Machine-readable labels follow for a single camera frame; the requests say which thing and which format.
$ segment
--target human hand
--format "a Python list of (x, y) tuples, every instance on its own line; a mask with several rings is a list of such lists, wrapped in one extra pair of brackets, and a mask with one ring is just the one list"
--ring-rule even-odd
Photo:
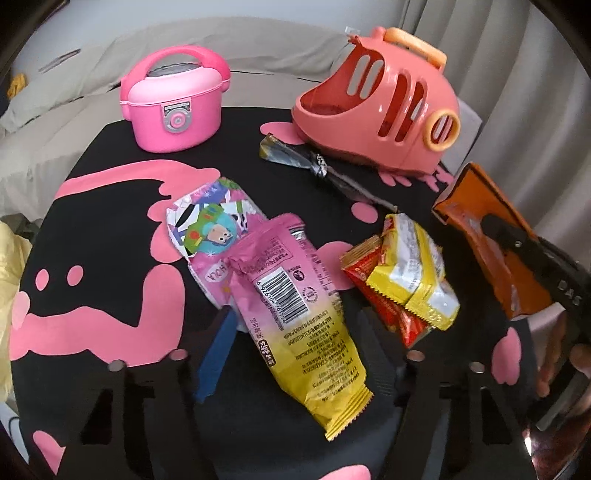
[[(544, 398), (550, 393), (550, 384), (556, 376), (556, 364), (561, 357), (562, 341), (566, 334), (567, 315), (562, 312), (558, 320), (552, 327), (548, 337), (544, 361), (538, 372), (536, 383), (537, 394)], [(570, 353), (569, 360), (578, 371), (584, 373), (587, 378), (591, 378), (591, 346), (575, 345)], [(581, 415), (591, 407), (591, 385), (587, 388), (583, 396), (569, 412), (569, 416)]]

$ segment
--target rice cooker handle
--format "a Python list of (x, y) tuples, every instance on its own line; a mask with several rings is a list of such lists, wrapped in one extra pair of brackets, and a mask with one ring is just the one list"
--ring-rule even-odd
[(220, 55), (208, 48), (198, 47), (195, 45), (180, 45), (177, 47), (168, 47), (158, 50), (152, 55), (148, 55), (146, 58), (141, 60), (127, 75), (121, 79), (121, 91), (119, 93), (119, 100), (121, 102), (127, 102), (129, 91), (138, 82), (141, 82), (146, 78), (150, 68), (169, 55), (175, 55), (183, 53), (191, 55), (201, 62), (205, 68), (215, 69), (222, 76), (222, 91), (225, 92), (230, 86), (230, 67), (226, 60)]

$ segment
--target yellow snack packet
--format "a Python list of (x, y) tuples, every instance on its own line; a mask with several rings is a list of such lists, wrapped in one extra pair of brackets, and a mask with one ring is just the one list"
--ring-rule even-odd
[(339, 293), (301, 219), (285, 213), (262, 223), (225, 261), (232, 294), (277, 383), (333, 440), (373, 394)]
[(366, 283), (440, 330), (457, 317), (460, 304), (445, 280), (439, 247), (403, 213), (386, 215), (378, 266)]

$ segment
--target metal bolt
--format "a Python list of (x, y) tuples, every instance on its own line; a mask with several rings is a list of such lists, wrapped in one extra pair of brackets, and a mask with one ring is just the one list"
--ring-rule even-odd
[(124, 367), (125, 362), (123, 360), (113, 360), (108, 366), (109, 371), (111, 372), (119, 372), (123, 370)]
[(183, 350), (182, 348), (177, 348), (176, 350), (173, 350), (172, 352), (170, 352), (170, 354), (168, 354), (168, 357), (171, 360), (174, 360), (175, 362), (178, 362), (179, 360), (185, 360), (188, 357), (188, 353), (186, 350)]
[(480, 362), (471, 362), (470, 370), (472, 370), (476, 374), (483, 374), (486, 371), (486, 367), (482, 365)]
[(425, 354), (418, 350), (410, 350), (409, 353), (407, 353), (407, 358), (411, 362), (422, 362), (425, 360)]

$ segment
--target colorful candy wrapper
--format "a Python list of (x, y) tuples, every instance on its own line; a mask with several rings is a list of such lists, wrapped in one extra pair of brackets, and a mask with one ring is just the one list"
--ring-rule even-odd
[(367, 285), (440, 330), (460, 304), (445, 280), (443, 257), (428, 233), (403, 213), (386, 215), (378, 266)]
[(369, 275), (378, 265), (381, 248), (380, 237), (374, 235), (368, 238), (340, 258), (341, 269), (374, 306), (386, 328), (391, 332), (397, 331), (404, 346), (411, 348), (433, 327), (366, 285)]
[(334, 439), (373, 394), (340, 297), (302, 221), (290, 213), (269, 220), (225, 258), (232, 295), (277, 383)]
[(166, 212), (168, 234), (187, 259), (191, 275), (218, 309), (231, 305), (238, 329), (247, 331), (230, 294), (223, 253), (249, 229), (267, 220), (244, 190), (224, 177), (186, 194)]

